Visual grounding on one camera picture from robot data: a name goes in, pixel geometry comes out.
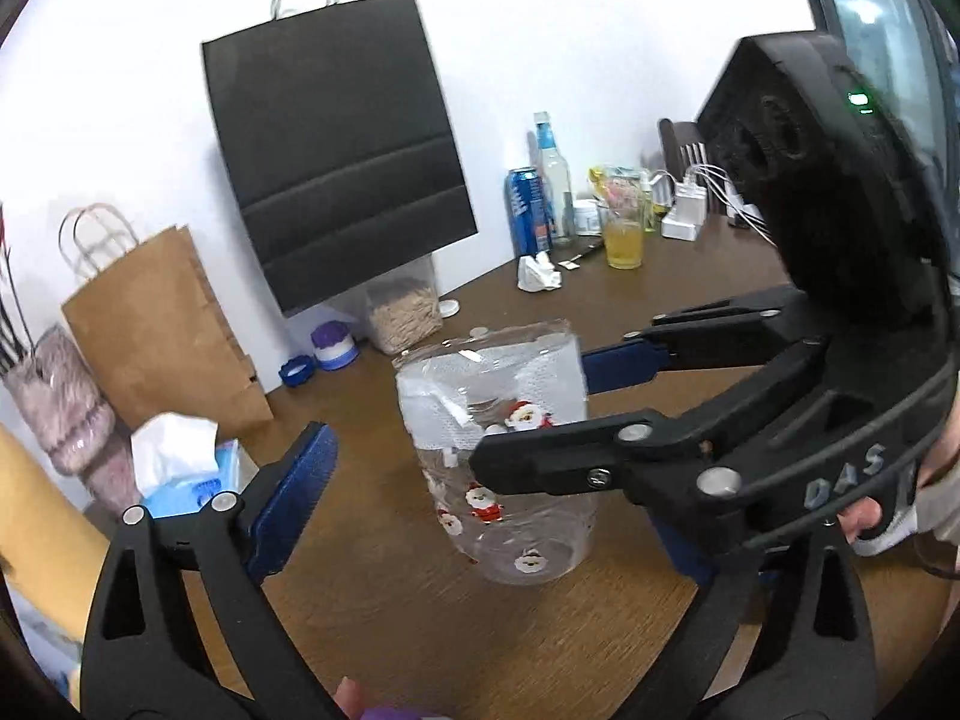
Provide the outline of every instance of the clear plastic cup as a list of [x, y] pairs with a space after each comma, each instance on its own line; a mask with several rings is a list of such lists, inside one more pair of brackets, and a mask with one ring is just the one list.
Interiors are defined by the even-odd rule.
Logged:
[[397, 393], [440, 526], [488, 579], [541, 584], [589, 550], [593, 495], [497, 496], [469, 457], [491, 433], [587, 418], [576, 336], [565, 322], [445, 341], [397, 361]]
[[607, 264], [618, 271], [643, 265], [643, 236], [651, 209], [640, 197], [623, 197], [617, 204], [599, 200], [600, 230]]

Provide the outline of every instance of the wooden chair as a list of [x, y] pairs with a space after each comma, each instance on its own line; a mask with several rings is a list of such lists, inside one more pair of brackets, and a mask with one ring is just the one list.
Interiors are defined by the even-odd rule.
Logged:
[[[683, 181], [686, 169], [691, 165], [709, 165], [707, 144], [700, 137], [697, 125], [693, 122], [659, 121], [661, 147], [664, 150], [664, 162], [677, 181]], [[716, 194], [707, 188], [707, 213], [718, 214], [724, 211], [723, 203]]]

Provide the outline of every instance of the finger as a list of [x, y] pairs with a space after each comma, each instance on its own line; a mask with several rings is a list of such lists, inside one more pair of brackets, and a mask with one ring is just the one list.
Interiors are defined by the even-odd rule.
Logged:
[[360, 685], [351, 678], [344, 677], [337, 685], [337, 691], [333, 694], [333, 700], [337, 706], [344, 711], [349, 720], [360, 720], [363, 714], [364, 702]]
[[930, 477], [947, 467], [956, 458], [960, 448], [960, 397], [953, 401], [953, 408], [944, 425], [944, 432], [923, 458], [917, 474], [917, 488], [923, 487]]
[[856, 503], [843, 509], [843, 512], [837, 514], [837, 521], [840, 523], [843, 535], [847, 537], [848, 543], [853, 543], [864, 531], [869, 531], [870, 528], [880, 525], [882, 518], [883, 509], [872, 498], [861, 498]]

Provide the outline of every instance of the purple and white container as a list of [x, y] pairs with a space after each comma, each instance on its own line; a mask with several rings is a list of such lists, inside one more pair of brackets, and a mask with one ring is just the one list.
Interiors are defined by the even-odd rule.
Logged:
[[310, 340], [321, 370], [337, 370], [349, 365], [360, 353], [349, 327], [342, 322], [324, 322], [310, 334]]

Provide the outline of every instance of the white charger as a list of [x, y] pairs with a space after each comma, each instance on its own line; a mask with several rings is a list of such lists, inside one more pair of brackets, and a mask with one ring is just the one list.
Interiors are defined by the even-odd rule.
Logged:
[[707, 187], [700, 186], [688, 172], [683, 183], [677, 184], [673, 208], [662, 222], [662, 234], [679, 241], [696, 241], [706, 220]]

